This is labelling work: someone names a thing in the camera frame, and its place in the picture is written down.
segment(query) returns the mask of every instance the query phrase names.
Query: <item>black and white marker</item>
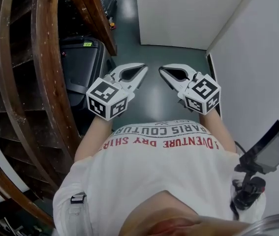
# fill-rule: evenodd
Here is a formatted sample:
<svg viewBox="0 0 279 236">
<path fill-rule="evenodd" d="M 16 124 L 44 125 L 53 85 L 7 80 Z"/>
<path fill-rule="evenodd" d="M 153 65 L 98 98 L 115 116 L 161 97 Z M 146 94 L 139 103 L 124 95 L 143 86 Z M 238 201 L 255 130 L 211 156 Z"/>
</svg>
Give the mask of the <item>black and white marker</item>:
<svg viewBox="0 0 279 236">
<path fill-rule="evenodd" d="M 220 102 L 221 87 L 208 74 L 202 75 L 185 64 L 164 65 L 159 73 L 189 109 L 206 115 Z"/>
<path fill-rule="evenodd" d="M 130 63 L 116 67 L 103 79 L 97 78 L 87 91 L 88 109 L 105 120 L 118 116 L 135 97 L 134 91 L 147 71 L 145 64 Z"/>
</svg>

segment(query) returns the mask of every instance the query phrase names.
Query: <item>floor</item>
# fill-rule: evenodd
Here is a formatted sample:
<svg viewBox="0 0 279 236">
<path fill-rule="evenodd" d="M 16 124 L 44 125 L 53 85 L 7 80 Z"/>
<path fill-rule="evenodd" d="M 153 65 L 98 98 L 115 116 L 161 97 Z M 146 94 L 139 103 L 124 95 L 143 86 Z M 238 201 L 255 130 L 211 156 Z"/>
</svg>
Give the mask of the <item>floor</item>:
<svg viewBox="0 0 279 236">
<path fill-rule="evenodd" d="M 117 0 L 114 19 L 116 29 L 113 35 L 118 46 L 114 57 L 116 65 L 141 62 L 149 67 L 148 74 L 128 110 L 114 119 L 113 128 L 117 129 L 131 123 L 144 123 L 174 119 L 198 121 L 198 114 L 178 104 L 177 93 L 163 81 L 158 68 L 171 63 L 188 64 L 203 74 L 209 73 L 205 51 L 140 44 L 137 0 Z"/>
</svg>

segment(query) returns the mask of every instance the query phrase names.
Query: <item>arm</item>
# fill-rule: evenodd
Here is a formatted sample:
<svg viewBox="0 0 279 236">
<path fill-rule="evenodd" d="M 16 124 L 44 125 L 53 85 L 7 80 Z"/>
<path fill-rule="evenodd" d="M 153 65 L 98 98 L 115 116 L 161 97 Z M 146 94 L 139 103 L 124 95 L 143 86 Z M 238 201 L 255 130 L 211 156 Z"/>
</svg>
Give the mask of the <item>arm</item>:
<svg viewBox="0 0 279 236">
<path fill-rule="evenodd" d="M 211 110 L 205 116 L 200 114 L 199 120 L 200 124 L 207 128 L 211 134 L 217 138 L 226 151 L 236 153 L 237 149 L 234 140 L 215 109 Z"/>
<path fill-rule="evenodd" d="M 112 133 L 112 121 L 95 116 L 75 154 L 75 162 L 94 156 Z"/>
</svg>

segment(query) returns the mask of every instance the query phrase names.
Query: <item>wooden handrail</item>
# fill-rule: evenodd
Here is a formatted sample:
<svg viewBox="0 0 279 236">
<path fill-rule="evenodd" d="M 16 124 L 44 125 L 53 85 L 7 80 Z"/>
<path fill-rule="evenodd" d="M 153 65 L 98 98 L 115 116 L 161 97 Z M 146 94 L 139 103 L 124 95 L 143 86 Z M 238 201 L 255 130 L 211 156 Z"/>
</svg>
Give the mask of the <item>wooden handrail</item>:
<svg viewBox="0 0 279 236">
<path fill-rule="evenodd" d="M 11 5 L 12 0 L 0 0 L 0 93 L 11 124 L 26 153 L 41 175 L 57 190 L 61 179 L 40 151 L 23 109 L 13 74 L 9 41 Z"/>
<path fill-rule="evenodd" d="M 80 143 L 67 97 L 58 36 L 58 0 L 33 0 L 33 61 L 44 109 L 67 160 L 73 162 Z"/>
<path fill-rule="evenodd" d="M 92 34 L 99 38 L 112 56 L 117 55 L 109 22 L 105 16 L 101 0 L 72 0 L 76 5 L 82 19 Z"/>
</svg>

